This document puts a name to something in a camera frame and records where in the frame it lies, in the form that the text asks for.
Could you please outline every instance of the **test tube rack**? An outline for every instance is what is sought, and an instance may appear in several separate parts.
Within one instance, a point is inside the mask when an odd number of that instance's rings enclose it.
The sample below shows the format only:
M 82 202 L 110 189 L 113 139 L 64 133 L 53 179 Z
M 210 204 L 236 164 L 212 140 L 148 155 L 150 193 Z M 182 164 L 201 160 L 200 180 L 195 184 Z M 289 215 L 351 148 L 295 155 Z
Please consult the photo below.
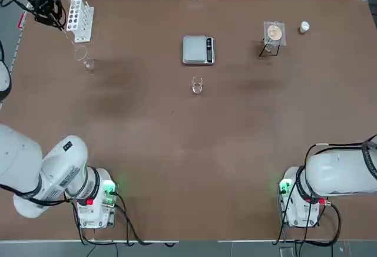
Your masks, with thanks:
M 90 42 L 92 35 L 94 7 L 82 0 L 71 0 L 67 16 L 67 31 L 75 35 L 75 43 Z

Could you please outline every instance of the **brown table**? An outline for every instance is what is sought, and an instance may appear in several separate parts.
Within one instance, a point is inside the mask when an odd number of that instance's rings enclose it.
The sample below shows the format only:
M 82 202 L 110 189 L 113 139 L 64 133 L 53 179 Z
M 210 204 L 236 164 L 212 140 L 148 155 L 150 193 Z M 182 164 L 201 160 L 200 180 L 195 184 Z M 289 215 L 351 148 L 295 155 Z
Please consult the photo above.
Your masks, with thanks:
M 0 122 L 47 153 L 68 134 L 88 164 L 120 184 L 148 240 L 272 240 L 277 184 L 316 142 L 376 132 L 377 32 L 361 0 L 89 0 L 89 74 L 63 34 L 28 18 Z M 285 23 L 287 46 L 258 58 L 263 21 Z M 301 21 L 310 31 L 301 36 Z M 185 35 L 216 40 L 212 67 L 181 62 Z M 191 79 L 200 75 L 203 93 Z M 0 192 L 0 239 L 78 239 L 69 205 L 38 219 Z M 376 239 L 376 196 L 332 199 L 342 238 Z M 333 236 L 331 215 L 309 238 Z M 301 238 L 302 230 L 290 238 Z M 125 239 L 118 217 L 97 239 Z

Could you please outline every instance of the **glass beaker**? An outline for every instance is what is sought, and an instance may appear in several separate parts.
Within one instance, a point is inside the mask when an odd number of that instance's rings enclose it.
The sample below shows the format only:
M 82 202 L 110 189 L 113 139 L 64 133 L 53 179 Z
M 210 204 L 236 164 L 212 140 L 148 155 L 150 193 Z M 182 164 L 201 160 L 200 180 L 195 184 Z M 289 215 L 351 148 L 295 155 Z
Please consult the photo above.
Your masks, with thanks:
M 74 51 L 75 60 L 82 62 L 88 71 L 94 68 L 94 59 L 89 57 L 88 48 L 85 45 L 76 45 Z
M 191 83 L 193 85 L 193 93 L 194 94 L 200 94 L 200 92 L 203 88 L 203 79 L 199 76 L 194 76 Z

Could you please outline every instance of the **gray floor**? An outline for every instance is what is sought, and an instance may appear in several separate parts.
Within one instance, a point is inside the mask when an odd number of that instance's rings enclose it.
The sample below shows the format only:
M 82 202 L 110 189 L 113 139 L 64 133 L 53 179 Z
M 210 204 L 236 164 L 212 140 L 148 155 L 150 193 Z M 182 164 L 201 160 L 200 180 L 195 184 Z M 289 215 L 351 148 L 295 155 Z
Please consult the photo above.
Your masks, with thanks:
M 134 245 L 126 247 L 118 244 L 118 256 L 132 257 L 280 257 L 280 247 L 291 245 L 273 246 L 271 242 L 249 243 L 218 243 L 218 242 L 180 242 L 173 248 L 163 244 L 149 246 Z M 85 257 L 93 248 L 92 245 L 82 245 L 79 242 L 49 242 L 49 243 L 18 243 L 0 244 L 0 257 L 29 256 L 29 257 Z M 97 246 L 90 257 L 116 257 L 114 245 Z M 330 257 L 331 248 L 318 248 L 304 245 L 302 257 Z M 377 242 L 343 242 L 334 246 L 334 257 L 375 257 L 377 256 Z
M 369 0 L 369 6 L 374 14 L 377 14 L 377 0 Z M 17 28 L 21 10 L 16 6 L 0 8 L 0 40 L 5 50 L 5 62 L 10 68 L 14 57 L 15 48 L 20 34 Z M 159 257 L 279 257 L 280 247 L 291 245 L 273 246 L 271 242 L 252 243 L 218 243 L 218 242 L 180 242 L 173 248 L 167 248 L 163 244 L 150 246 L 135 245 L 131 248 L 119 244 L 119 256 L 159 256 Z M 0 243 L 0 257 L 25 256 L 30 257 L 63 257 L 86 256 L 92 246 L 84 246 L 79 242 L 44 242 L 44 243 Z M 334 246 L 334 257 L 372 257 L 377 256 L 377 242 L 338 242 Z M 115 257 L 115 246 L 97 246 L 91 257 Z M 304 245 L 303 257 L 330 257 L 330 248 L 317 248 Z

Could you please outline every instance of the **digital scale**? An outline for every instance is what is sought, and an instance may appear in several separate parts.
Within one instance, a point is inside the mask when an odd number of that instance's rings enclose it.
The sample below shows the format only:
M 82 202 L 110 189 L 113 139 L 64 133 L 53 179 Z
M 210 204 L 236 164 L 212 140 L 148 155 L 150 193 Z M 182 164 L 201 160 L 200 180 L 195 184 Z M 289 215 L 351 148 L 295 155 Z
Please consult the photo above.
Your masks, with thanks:
M 184 64 L 214 64 L 214 39 L 207 36 L 183 38 Z

